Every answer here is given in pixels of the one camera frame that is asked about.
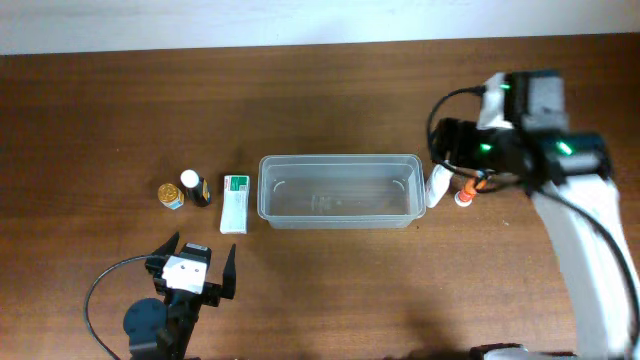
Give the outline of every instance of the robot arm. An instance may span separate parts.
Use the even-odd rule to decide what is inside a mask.
[[[566,199],[595,218],[611,234],[637,288],[638,277],[622,232],[618,191],[597,175],[573,176],[566,184],[544,185],[545,194]],[[634,333],[633,305],[623,269],[602,234],[573,209],[534,193],[569,290],[576,318],[578,353],[587,358],[622,357]]]
[[[235,244],[222,274],[222,285],[205,281],[211,263],[211,249],[187,243],[175,254],[180,235],[176,232],[150,255],[123,260],[105,270],[93,282],[84,301],[84,320],[89,334],[113,359],[120,358],[96,335],[89,321],[89,300],[104,276],[120,266],[146,260],[158,295],[131,305],[123,321],[129,336],[132,360],[182,360],[203,305],[217,307],[221,299],[232,300],[236,291]]]
[[[547,228],[567,284],[578,354],[635,355],[638,277],[603,140],[568,132],[562,78],[555,72],[499,73],[481,90],[477,123],[448,118],[429,134],[432,159],[447,161],[454,171],[518,176]],[[523,358],[516,353],[503,349],[485,358]]]

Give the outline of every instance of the wooden table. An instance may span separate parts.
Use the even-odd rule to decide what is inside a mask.
[[[401,42],[0,59],[0,349],[4,359],[106,359],[82,322],[94,278],[180,230],[238,244],[233,301],[200,313],[203,359],[381,359],[519,342],[575,349],[567,292],[542,222],[516,189],[470,208],[445,197],[403,230],[278,231],[256,213],[272,154],[415,153],[447,92],[497,71],[560,69],[573,129],[608,141],[627,241],[640,256],[639,35]],[[461,97],[442,116],[474,120]],[[158,186],[197,169],[213,204],[171,211]],[[251,176],[250,232],[221,235],[221,177]],[[127,358],[122,317],[154,296],[141,264],[91,302]]]

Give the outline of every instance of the green label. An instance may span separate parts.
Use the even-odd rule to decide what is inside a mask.
[[[231,177],[231,186],[229,187],[231,191],[238,190],[247,190],[247,177],[246,176],[232,176]]]

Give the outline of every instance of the small jar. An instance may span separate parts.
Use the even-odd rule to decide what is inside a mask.
[[[184,204],[184,194],[173,184],[161,185],[158,189],[158,199],[171,210],[175,210]]]

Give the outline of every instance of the white bottle cap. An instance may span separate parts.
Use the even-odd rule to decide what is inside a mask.
[[[458,204],[459,206],[462,206],[462,207],[467,207],[467,206],[471,205],[471,202],[473,200],[462,201],[462,200],[460,200],[460,197],[458,195],[460,195],[460,191],[458,191],[456,193],[456,196],[454,196],[454,198],[453,198],[456,201],[456,204]]]
[[[194,188],[198,186],[200,176],[198,176],[198,173],[195,171],[189,169],[182,172],[182,175],[180,175],[180,181],[182,181],[182,185],[185,187]]]

